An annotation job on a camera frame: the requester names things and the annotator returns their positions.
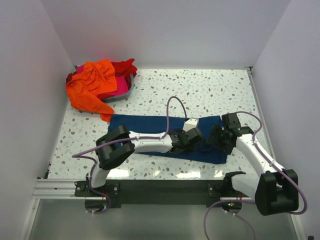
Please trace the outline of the blue t-shirt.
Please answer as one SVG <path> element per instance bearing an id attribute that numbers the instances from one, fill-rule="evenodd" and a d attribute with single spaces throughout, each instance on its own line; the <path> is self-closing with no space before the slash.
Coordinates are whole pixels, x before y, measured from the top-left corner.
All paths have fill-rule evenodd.
<path id="1" fill-rule="evenodd" d="M 198 119 L 198 128 L 203 134 L 204 139 L 210 135 L 213 125 L 222 126 L 223 122 L 220 116 L 207 116 Z M 165 116 L 139 116 L 139 115 L 124 115 L 114 114 L 111 117 L 108 131 L 113 131 L 118 126 L 126 126 L 128 130 L 141 134 L 158 134 L 165 132 L 167 128 L 167 120 Z M 190 160 L 196 162 L 203 162 L 209 164 L 225 164 L 227 162 L 227 155 L 220 152 L 219 149 L 210 145 L 202 144 L 197 146 L 194 152 L 174 153 L 160 153 L 147 152 L 147 155 L 176 158 L 183 160 Z"/>

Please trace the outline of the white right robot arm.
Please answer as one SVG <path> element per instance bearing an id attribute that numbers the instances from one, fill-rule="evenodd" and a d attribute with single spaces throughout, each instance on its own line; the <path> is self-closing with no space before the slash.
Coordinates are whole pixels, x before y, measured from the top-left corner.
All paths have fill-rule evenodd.
<path id="1" fill-rule="evenodd" d="M 223 153 L 239 150 L 256 172 L 250 177 L 244 171 L 226 173 L 214 190 L 220 195 L 241 192 L 254 200 L 263 216 L 294 212 L 299 208 L 298 175 L 274 160 L 256 139 L 256 132 L 242 126 L 238 114 L 222 115 L 222 126 L 214 125 L 207 139 Z"/>

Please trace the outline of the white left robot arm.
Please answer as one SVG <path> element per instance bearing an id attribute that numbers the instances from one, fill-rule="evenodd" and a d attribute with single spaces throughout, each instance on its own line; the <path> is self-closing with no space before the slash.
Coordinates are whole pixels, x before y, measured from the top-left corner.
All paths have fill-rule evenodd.
<path id="1" fill-rule="evenodd" d="M 93 189 L 105 185 L 110 170 L 119 167 L 129 156 L 136 153 L 180 154 L 192 153 L 203 140 L 198 127 L 187 131 L 176 130 L 164 133 L 142 134 L 121 125 L 96 141 L 97 166 L 89 181 Z"/>

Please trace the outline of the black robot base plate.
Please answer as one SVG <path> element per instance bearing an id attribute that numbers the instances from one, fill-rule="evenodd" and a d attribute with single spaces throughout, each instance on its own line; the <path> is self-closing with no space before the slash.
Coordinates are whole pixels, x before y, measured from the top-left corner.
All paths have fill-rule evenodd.
<path id="1" fill-rule="evenodd" d="M 107 179 L 105 185 L 92 191 L 86 180 L 74 183 L 74 196 L 84 198 L 86 209 L 102 209 L 123 205 L 205 205 L 226 198 L 234 199 L 246 195 L 234 190 L 222 191 L 223 180 L 126 180 Z"/>

